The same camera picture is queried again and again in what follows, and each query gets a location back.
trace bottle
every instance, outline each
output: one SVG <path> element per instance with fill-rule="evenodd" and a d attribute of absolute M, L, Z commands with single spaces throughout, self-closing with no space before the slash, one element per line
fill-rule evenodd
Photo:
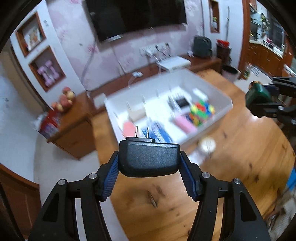
<path fill-rule="evenodd" d="M 251 65 L 250 63 L 246 64 L 246 67 L 244 69 L 244 74 L 242 77 L 244 80 L 247 80 L 249 78 L 252 67 L 253 67 L 253 65 Z"/>

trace blue gripper pad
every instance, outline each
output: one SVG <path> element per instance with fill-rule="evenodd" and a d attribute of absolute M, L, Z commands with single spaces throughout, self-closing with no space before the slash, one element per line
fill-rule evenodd
<path fill-rule="evenodd" d="M 180 163 L 180 174 L 183 180 L 183 183 L 185 185 L 186 191 L 188 196 L 192 197 L 192 199 L 195 201 L 197 199 L 197 193 L 195 188 L 195 180 L 184 160 L 184 158 L 181 156 L 181 163 Z"/>
<path fill-rule="evenodd" d="M 104 180 L 104 188 L 102 193 L 102 199 L 104 201 L 111 196 L 118 174 L 119 174 L 119 169 L 118 169 L 118 155 L 117 155 Z"/>

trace pink pencil case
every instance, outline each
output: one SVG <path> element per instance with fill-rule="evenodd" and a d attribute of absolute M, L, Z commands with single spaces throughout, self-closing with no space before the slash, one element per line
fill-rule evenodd
<path fill-rule="evenodd" d="M 184 116 L 178 116 L 174 119 L 176 126 L 178 126 L 182 131 L 186 134 L 197 131 L 195 125 L 193 125 L 189 120 L 187 120 Z"/>

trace black tv screen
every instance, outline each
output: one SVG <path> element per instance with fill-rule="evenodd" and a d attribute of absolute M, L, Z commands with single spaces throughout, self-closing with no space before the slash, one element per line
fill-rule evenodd
<path fill-rule="evenodd" d="M 100 42 L 144 28 L 186 23 L 184 0 L 86 0 Z"/>

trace trash bin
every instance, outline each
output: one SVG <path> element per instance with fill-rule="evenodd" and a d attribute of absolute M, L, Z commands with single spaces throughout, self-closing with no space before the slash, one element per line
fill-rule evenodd
<path fill-rule="evenodd" d="M 239 77 L 239 75 L 240 71 L 238 71 L 236 68 L 228 65 L 222 66 L 222 76 L 231 83 L 233 83 Z"/>

